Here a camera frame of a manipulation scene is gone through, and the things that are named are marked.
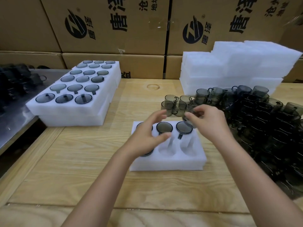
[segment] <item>human hand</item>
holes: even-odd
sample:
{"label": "human hand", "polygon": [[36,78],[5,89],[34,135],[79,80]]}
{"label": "human hand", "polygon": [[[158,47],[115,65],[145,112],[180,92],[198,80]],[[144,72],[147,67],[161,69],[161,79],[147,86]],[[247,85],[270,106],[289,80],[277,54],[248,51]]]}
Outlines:
{"label": "human hand", "polygon": [[140,126],[137,127],[123,147],[127,149],[134,158],[151,152],[156,146],[167,140],[172,135],[170,132],[166,132],[156,137],[152,136],[153,124],[161,122],[166,118],[166,110],[156,111],[151,114],[143,123],[140,124]]}
{"label": "human hand", "polygon": [[206,104],[195,107],[194,111],[203,115],[203,118],[198,118],[190,112],[186,112],[185,116],[209,141],[215,144],[222,139],[233,138],[223,111]]}

